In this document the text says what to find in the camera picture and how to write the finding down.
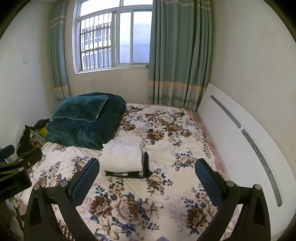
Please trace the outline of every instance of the wall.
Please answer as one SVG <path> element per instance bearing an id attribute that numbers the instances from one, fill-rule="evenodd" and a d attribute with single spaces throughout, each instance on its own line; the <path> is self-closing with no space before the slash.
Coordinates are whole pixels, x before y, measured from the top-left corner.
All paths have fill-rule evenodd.
<path id="1" fill-rule="evenodd" d="M 57 104 L 47 57 L 50 9 L 50 4 L 27 4 L 0 40 L 1 147 L 16 146 L 25 124 L 50 118 Z"/>
<path id="2" fill-rule="evenodd" d="M 274 139 L 296 177 L 296 43 L 263 0 L 212 0 L 210 83 Z"/>
<path id="3" fill-rule="evenodd" d="M 122 96 L 127 102 L 147 102 L 148 70 L 116 69 L 75 74 L 73 64 L 73 12 L 75 0 L 70 0 L 65 21 L 65 57 L 72 96 L 90 92 L 107 92 Z"/>

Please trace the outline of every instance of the gray headboard inlay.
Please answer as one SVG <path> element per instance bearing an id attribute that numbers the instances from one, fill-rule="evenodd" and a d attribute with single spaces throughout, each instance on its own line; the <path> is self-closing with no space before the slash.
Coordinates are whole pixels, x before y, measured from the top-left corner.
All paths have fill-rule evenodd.
<path id="1" fill-rule="evenodd" d="M 242 134 L 247 139 L 247 141 L 249 142 L 249 144 L 253 148 L 254 152 L 256 153 L 257 157 L 259 158 L 259 160 L 260 160 L 260 162 L 261 162 L 261 164 L 262 164 L 262 166 L 263 166 L 263 168 L 264 168 L 264 170 L 265 170 L 265 172 L 267 174 L 269 182 L 270 182 L 270 184 L 272 186 L 272 190 L 274 191 L 274 196 L 276 198 L 276 203 L 277 203 L 278 207 L 280 207 L 283 204 L 283 201 L 281 199 L 281 194 L 279 192 L 279 187 L 278 187 L 278 185 L 276 183 L 274 175 L 272 174 L 271 169 L 270 169 L 267 161 L 265 160 L 265 158 L 262 155 L 261 151 L 257 147 L 256 143 L 253 141 L 253 139 L 250 137 L 250 135 L 247 133 L 247 131 L 245 129 L 242 129 Z"/>
<path id="2" fill-rule="evenodd" d="M 213 101 L 215 101 L 216 102 L 216 104 L 226 113 L 226 115 L 228 115 L 229 116 L 229 118 L 233 121 L 233 123 L 240 129 L 241 128 L 241 124 L 239 123 L 239 121 L 229 112 L 229 110 L 227 110 L 226 108 L 225 108 L 225 106 L 224 105 L 222 105 L 221 104 L 221 102 L 220 101 L 218 101 L 214 96 L 212 96 L 211 95 L 211 99 L 213 100 Z"/>

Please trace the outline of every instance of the window frame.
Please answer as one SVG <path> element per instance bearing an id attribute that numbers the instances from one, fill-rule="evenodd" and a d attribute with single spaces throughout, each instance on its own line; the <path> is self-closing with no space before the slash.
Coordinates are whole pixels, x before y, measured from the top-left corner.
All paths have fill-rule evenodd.
<path id="1" fill-rule="evenodd" d="M 97 12 L 93 12 L 84 16 L 80 15 L 81 10 L 81 1 L 77 1 L 78 7 L 76 8 L 77 11 L 74 13 L 75 18 L 75 59 L 76 61 L 74 64 L 76 65 L 77 72 L 79 73 L 85 73 L 85 72 L 95 72 L 95 71 L 103 71 L 103 70 L 110 70 L 110 69 L 146 69 L 147 64 L 133 64 L 133 13 L 139 12 L 139 11 L 152 11 L 152 5 L 130 5 L 130 6 L 123 6 L 123 0 L 120 0 L 120 6 L 115 8 L 109 8 Z M 119 20 L 120 20 L 120 13 L 122 12 L 131 12 L 131 47 L 130 47 L 130 63 L 129 64 L 120 64 L 119 63 Z M 80 24 L 82 20 L 85 20 L 87 18 L 95 17 L 101 14 L 106 13 L 112 13 L 112 22 L 111 22 L 111 67 L 100 67 L 96 69 L 87 69 L 82 70 L 82 64 L 81 64 L 81 52 L 80 52 Z M 98 37 L 96 39 L 102 38 L 102 41 L 104 39 L 104 33 L 102 31 L 102 36 Z M 95 41 L 95 33 L 92 37 L 92 40 Z"/>

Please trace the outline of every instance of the white cloth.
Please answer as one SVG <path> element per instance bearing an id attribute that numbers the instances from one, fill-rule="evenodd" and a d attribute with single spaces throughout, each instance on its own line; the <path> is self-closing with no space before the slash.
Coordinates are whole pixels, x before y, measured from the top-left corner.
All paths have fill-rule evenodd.
<path id="1" fill-rule="evenodd" d="M 138 142 L 111 140 L 103 144 L 102 169 L 109 172 L 141 172 L 142 148 Z"/>

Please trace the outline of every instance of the frosted glass pane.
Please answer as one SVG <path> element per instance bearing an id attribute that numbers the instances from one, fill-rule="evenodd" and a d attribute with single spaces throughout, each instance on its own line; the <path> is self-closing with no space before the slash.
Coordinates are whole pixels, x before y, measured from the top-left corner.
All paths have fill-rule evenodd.
<path id="1" fill-rule="evenodd" d="M 119 19 L 119 63 L 131 62 L 131 12 L 123 12 Z"/>
<path id="2" fill-rule="evenodd" d="M 123 5 L 124 6 L 130 6 L 130 5 L 152 5 L 153 0 L 124 0 Z"/>
<path id="3" fill-rule="evenodd" d="M 109 8 L 119 7 L 120 0 L 88 0 L 81 4 L 80 16 Z"/>
<path id="4" fill-rule="evenodd" d="M 149 63 L 152 12 L 133 14 L 133 64 Z"/>

